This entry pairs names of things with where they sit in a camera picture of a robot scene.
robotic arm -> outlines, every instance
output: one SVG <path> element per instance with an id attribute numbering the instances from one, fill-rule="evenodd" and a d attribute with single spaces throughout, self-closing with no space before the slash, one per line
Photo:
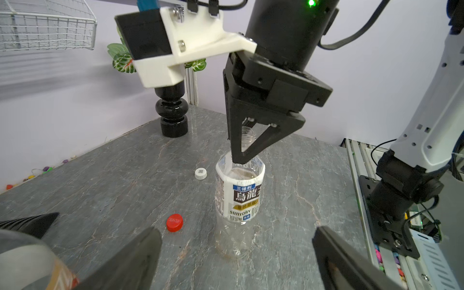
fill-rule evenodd
<path id="1" fill-rule="evenodd" d="M 322 107 L 332 92 L 303 70 L 338 0 L 311 3 L 256 0 L 246 36 L 222 29 L 224 15 L 213 0 L 208 7 L 187 0 L 183 19 L 178 9 L 168 7 L 115 19 L 143 85 L 160 88 L 156 92 L 162 98 L 168 91 L 182 96 L 184 63 L 231 52 L 223 72 L 229 139 L 233 161 L 245 164 L 303 126 L 298 112 L 305 103 Z M 162 129 L 173 125 L 167 121 L 162 120 Z M 242 125 L 255 123 L 269 127 L 241 152 Z"/>

plastic bottle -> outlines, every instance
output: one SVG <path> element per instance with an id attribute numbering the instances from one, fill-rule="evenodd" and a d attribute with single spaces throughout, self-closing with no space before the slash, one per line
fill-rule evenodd
<path id="1" fill-rule="evenodd" d="M 0 289 L 70 290 L 76 276 L 41 240 L 0 230 Z"/>
<path id="2" fill-rule="evenodd" d="M 242 151 L 255 140 L 253 130 L 242 127 Z M 246 164 L 236 164 L 230 151 L 216 164 L 215 239 L 216 247 L 226 256 L 240 258 L 251 249 L 253 218 L 259 210 L 264 171 L 265 165 L 258 156 Z"/>

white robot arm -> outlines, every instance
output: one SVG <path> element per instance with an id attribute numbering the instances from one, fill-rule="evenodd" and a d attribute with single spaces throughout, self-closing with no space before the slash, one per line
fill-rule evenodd
<path id="1" fill-rule="evenodd" d="M 445 167 L 464 130 L 464 33 L 449 34 L 424 98 L 403 134 L 390 147 L 395 157 L 425 172 Z"/>

gray marble surface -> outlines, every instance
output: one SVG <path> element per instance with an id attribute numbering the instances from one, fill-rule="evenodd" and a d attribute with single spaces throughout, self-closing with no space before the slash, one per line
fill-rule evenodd
<path id="1" fill-rule="evenodd" d="M 290 135 L 266 164 L 253 249 L 229 260 L 214 247 L 215 164 L 230 149 L 226 116 L 191 107 L 189 133 L 152 121 L 0 195 L 0 220 L 58 211 L 43 240 L 86 278 L 149 226 L 163 235 L 151 289 L 323 289 L 311 239 L 330 226 L 366 256 L 344 148 Z M 204 167 L 208 177 L 196 180 Z M 166 219 L 184 218 L 171 233 Z"/>

wire basket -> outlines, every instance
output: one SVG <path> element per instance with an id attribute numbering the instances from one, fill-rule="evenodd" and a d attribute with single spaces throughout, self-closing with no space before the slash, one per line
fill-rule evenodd
<path id="1" fill-rule="evenodd" d="M 96 28 L 85 0 L 0 0 L 0 52 L 93 49 Z"/>

